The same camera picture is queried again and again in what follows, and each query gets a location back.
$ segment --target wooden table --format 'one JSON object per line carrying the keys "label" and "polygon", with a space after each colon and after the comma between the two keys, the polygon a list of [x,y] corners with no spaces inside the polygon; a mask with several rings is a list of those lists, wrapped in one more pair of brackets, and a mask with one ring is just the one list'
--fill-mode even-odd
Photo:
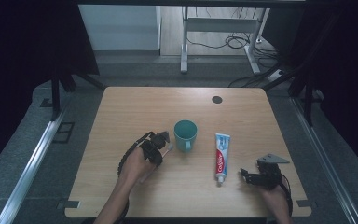
{"label": "wooden table", "polygon": [[[212,101],[223,99],[221,104]],[[281,131],[261,89],[129,88],[105,90],[69,201],[68,217],[97,217],[117,181],[117,166],[132,143],[143,134],[169,131],[191,119],[199,132],[193,150],[169,152],[161,166],[130,196],[127,217],[269,217],[254,186],[240,168],[258,173],[256,159],[273,153],[290,163],[280,164],[290,180],[293,216],[309,216],[310,207]],[[214,178],[215,133],[231,135],[227,178],[218,187]]]}

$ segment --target wall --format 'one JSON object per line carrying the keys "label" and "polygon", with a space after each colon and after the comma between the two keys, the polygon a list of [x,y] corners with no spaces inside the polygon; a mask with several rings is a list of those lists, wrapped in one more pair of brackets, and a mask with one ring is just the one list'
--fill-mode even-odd
{"label": "wall", "polygon": [[93,50],[159,50],[160,7],[79,5]]}

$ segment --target table leg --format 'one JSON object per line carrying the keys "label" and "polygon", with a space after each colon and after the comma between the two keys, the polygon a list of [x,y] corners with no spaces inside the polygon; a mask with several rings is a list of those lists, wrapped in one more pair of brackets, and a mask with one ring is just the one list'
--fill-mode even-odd
{"label": "table leg", "polygon": [[185,15],[183,17],[183,43],[180,60],[180,72],[187,73],[187,23],[188,23],[188,7],[185,7]]}
{"label": "table leg", "polygon": [[260,69],[258,68],[257,61],[255,60],[255,56],[253,55],[253,50],[255,49],[255,42],[258,38],[258,33],[260,32],[261,25],[263,25],[263,19],[265,14],[266,14],[266,9],[262,8],[261,14],[257,18],[257,23],[255,24],[255,30],[252,33],[249,46],[244,47],[254,74],[260,73]]}

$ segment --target metal bar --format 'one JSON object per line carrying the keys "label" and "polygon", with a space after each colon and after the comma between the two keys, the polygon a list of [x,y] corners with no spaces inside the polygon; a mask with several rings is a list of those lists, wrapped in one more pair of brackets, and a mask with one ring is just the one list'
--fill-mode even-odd
{"label": "metal bar", "polygon": [[183,43],[180,61],[180,72],[187,73],[187,23],[188,23],[188,7],[185,7],[185,15],[183,17]]}
{"label": "metal bar", "polygon": [[31,184],[34,181],[34,177],[36,176],[39,166],[48,151],[48,147],[50,146],[51,141],[53,140],[54,134],[57,132],[60,126],[68,104],[69,99],[62,107],[62,110],[57,116],[57,118],[48,123],[48,127],[42,134],[39,143],[34,149],[33,155],[29,159],[28,164],[22,172],[16,187],[13,189],[4,209],[1,212],[0,224],[12,223],[17,213],[19,212],[21,204],[24,201],[24,198],[28,192],[28,189],[31,187]]}
{"label": "metal bar", "polygon": [[326,177],[332,187],[333,191],[335,192],[337,199],[342,207],[343,212],[345,213],[348,221],[350,223],[356,224],[358,223],[358,212],[356,206],[351,199],[350,194],[348,193],[347,189],[341,182],[333,164],[331,163],[330,159],[328,158],[326,152],[324,151],[324,147],[321,141],[318,138],[318,135],[314,131],[312,127],[309,126],[305,118],[302,116],[302,107],[300,102],[295,99],[291,98],[293,105],[295,106],[296,113],[298,119],[300,120],[301,125],[304,128],[308,138],[310,139],[310,143],[312,144],[312,148],[315,151],[315,154],[324,169]]}

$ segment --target black curtain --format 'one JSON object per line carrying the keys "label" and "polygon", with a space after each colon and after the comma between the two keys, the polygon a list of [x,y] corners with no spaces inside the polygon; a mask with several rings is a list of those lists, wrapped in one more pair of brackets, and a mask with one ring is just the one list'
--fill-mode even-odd
{"label": "black curtain", "polygon": [[99,74],[77,5],[1,0],[0,153],[53,73]]}

